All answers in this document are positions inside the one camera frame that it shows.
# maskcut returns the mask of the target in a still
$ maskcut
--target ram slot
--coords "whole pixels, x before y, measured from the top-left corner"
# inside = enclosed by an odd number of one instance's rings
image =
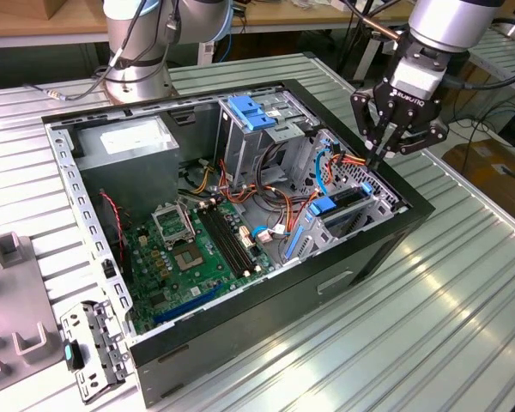
[[[231,232],[223,215],[216,209],[208,209],[205,212],[199,212],[198,216],[234,275],[240,278],[246,271],[252,273],[254,265],[239,240]]]

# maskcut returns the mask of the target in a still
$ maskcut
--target chip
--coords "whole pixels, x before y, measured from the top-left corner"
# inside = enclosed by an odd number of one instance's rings
[[[166,296],[163,293],[156,294],[155,296],[150,297],[151,305],[158,306],[164,302],[166,302]]]
[[[203,254],[194,243],[177,247],[173,250],[173,256],[181,270],[188,270],[204,263]]]

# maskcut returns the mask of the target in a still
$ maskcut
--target wooden desk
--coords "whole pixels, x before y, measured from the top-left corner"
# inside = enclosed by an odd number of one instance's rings
[[[378,18],[397,24],[408,20],[412,5],[400,2]],[[246,32],[288,32],[346,27],[349,13],[331,6],[303,10],[289,0],[254,3],[246,11]],[[240,18],[233,19],[233,33],[242,31]],[[100,0],[68,0],[49,20],[42,21],[0,13],[0,47],[62,45],[107,41],[106,18]]]

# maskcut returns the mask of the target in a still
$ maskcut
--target table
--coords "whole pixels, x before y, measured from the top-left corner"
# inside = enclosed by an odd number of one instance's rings
[[[489,29],[470,49],[470,62],[504,81],[515,76],[515,40]]]
[[[301,54],[172,70],[191,94],[295,78],[348,127],[354,91]],[[77,94],[87,81],[53,85]],[[40,117],[108,105],[0,90],[0,232],[29,235],[56,318],[102,297]],[[379,271],[175,392],[152,411],[510,410],[515,404],[515,221],[428,151],[390,160],[436,208]],[[0,392],[0,410],[144,411],[136,381],[83,408],[57,364]]]
[[[379,14],[377,18],[385,24],[401,24],[408,20],[413,7],[410,3],[400,2]],[[244,32],[269,33],[345,28],[349,23],[349,17],[349,13],[325,5],[303,10],[292,5],[289,0],[283,0],[280,3],[251,3],[246,10]],[[242,20],[235,16],[232,33],[242,32],[243,26]],[[49,21],[0,13],[0,47],[103,41],[108,41],[108,38],[106,18],[99,0],[67,0]],[[213,43],[201,44],[198,62],[211,63],[213,52]]]

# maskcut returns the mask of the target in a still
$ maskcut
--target motherboard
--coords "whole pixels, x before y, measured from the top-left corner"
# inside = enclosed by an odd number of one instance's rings
[[[212,215],[222,221],[214,222]],[[274,270],[259,246],[249,245],[240,234],[245,226],[229,201],[209,210],[187,210],[186,216],[194,230],[192,239],[165,243],[165,237],[186,233],[183,217],[176,213],[159,212],[158,218],[154,214],[124,231],[130,251],[125,258],[132,268],[127,279],[134,302],[131,319],[138,334]],[[236,241],[237,247],[226,241]],[[245,255],[234,257],[227,249]]]

